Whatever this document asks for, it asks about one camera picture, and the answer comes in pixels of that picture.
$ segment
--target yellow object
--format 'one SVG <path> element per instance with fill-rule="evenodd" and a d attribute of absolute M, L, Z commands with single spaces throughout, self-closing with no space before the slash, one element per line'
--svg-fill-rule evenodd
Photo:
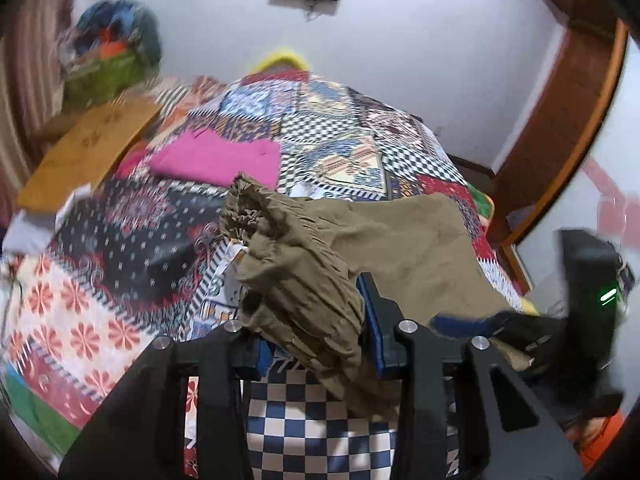
<path fill-rule="evenodd" d="M 311 70 L 309 64 L 298 54 L 296 54 L 292 50 L 283 49 L 269 54 L 260 63 L 258 63 L 258 65 L 254 67 L 251 73 L 255 74 L 258 72 L 264 72 L 265 70 L 270 69 L 278 63 L 289 64 L 293 68 L 297 68 L 298 70 Z"/>
<path fill-rule="evenodd" d="M 54 214 L 75 188 L 95 189 L 159 110 L 140 100 L 87 111 L 47 152 L 18 195 L 17 207 Z"/>
<path fill-rule="evenodd" d="M 520 298 L 520 304 L 522 305 L 522 311 L 527 314 L 527 316 L 539 316 L 535 305 L 531 303 L 526 298 Z"/>

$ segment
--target curved wooden edge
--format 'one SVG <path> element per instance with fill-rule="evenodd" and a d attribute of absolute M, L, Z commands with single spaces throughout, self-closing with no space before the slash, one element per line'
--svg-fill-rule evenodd
<path fill-rule="evenodd" d="M 600 97 L 598 97 L 598 101 L 593 107 L 593 111 L 591 112 L 587 125 L 580 134 L 580 138 L 576 142 L 571 154 L 562 165 L 558 176 L 556 176 L 551 184 L 546 188 L 545 193 L 536 202 L 535 207 L 522 221 L 518 228 L 500 244 L 500 249 L 504 256 L 513 266 L 513 271 L 516 274 L 516 280 L 522 288 L 523 293 L 528 292 L 530 288 L 528 280 L 526 279 L 526 274 L 521 268 L 517 256 L 514 254 L 514 246 L 522 241 L 522 239 L 535 227 L 538 221 L 554 204 L 556 198 L 569 183 L 571 177 L 574 176 L 575 171 L 578 170 L 584 156 L 593 144 L 595 137 L 600 131 L 605 115 L 609 110 L 613 94 L 618 86 L 618 79 L 620 78 L 620 72 L 625 60 L 627 38 L 628 28 L 622 20 L 618 20 L 616 23 L 616 37 L 613 43 L 611 57 L 609 59 L 607 74 L 602 84 Z"/>

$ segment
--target green led light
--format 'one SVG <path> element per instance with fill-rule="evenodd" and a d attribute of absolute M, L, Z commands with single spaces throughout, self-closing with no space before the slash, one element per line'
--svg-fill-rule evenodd
<path fill-rule="evenodd" d="M 615 296 L 617 291 L 618 290 L 616 288 L 612 288 L 609 292 L 607 292 L 606 294 L 603 294 L 600 297 L 600 301 L 607 301 L 609 298 L 612 298 L 613 296 Z"/>

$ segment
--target bedspread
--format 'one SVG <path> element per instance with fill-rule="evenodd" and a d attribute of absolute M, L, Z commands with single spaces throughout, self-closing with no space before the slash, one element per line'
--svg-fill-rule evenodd
<path fill-rule="evenodd" d="M 297 71 L 252 75 L 231 85 L 210 78 L 192 84 L 162 80 L 140 92 L 162 106 L 156 138 L 142 160 L 127 178 L 110 178 L 77 205 L 44 254 L 12 262 L 19 286 L 2 335 L 4 385 L 14 414 L 53 454 L 66 453 L 156 335 L 200 337 L 237 315 L 242 286 L 233 269 L 214 275 L 228 242 L 216 223 L 226 191 L 154 178 L 148 171 L 152 153 L 187 127 L 206 126 L 229 140 L 279 142 L 282 193 L 300 184 L 308 196 L 353 201 L 446 194 L 460 208 L 485 276 L 520 310 L 465 180 L 431 131 L 408 113 Z M 286 354 L 279 354 L 262 381 L 246 384 L 245 395 L 256 478 L 388 478 L 393 423 L 348 412 Z M 185 427 L 192 476 L 196 410 L 193 378 Z M 453 407 L 449 415 L 455 416 Z M 453 474 L 453 423 L 447 433 Z"/>

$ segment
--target wall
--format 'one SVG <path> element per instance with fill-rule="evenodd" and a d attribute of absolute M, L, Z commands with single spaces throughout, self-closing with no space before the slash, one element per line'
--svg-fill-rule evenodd
<path fill-rule="evenodd" d="M 547 276 L 559 272 L 560 254 L 555 231 L 562 227 L 589 228 L 594 231 L 600 229 L 601 234 L 604 234 L 604 229 L 609 233 L 618 233 L 606 237 L 617 245 L 624 240 L 621 248 L 623 256 L 636 276 L 640 277 L 640 205 L 633 206 L 633 209 L 627 206 L 625 210 L 621 210 L 618 221 L 610 214 L 607 218 L 601 210 L 598 221 L 598 205 L 603 196 L 594 183 L 601 182 L 601 189 L 612 189 L 611 182 L 607 185 L 608 175 L 613 185 L 620 190 L 620 196 L 624 196 L 626 204 L 640 204 L 639 102 L 640 50 L 629 40 L 616 94 L 587 158 L 589 166 L 582 165 L 554 206 L 517 247 L 518 256 L 529 274 L 534 291 Z M 593 171 L 594 162 L 604 173 L 597 174 Z M 638 333 L 640 286 L 636 286 L 628 298 L 628 317 L 618 330 L 616 341 L 617 361 L 629 393 L 624 404 L 627 411 L 640 394 Z"/>
<path fill-rule="evenodd" d="M 94 1 L 76 0 L 76 15 Z M 340 0 L 310 22 L 270 0 L 140 1 L 159 19 L 163 73 L 231 81 L 292 48 L 316 73 L 442 128 L 449 153 L 487 167 L 559 27 L 543 0 Z"/>

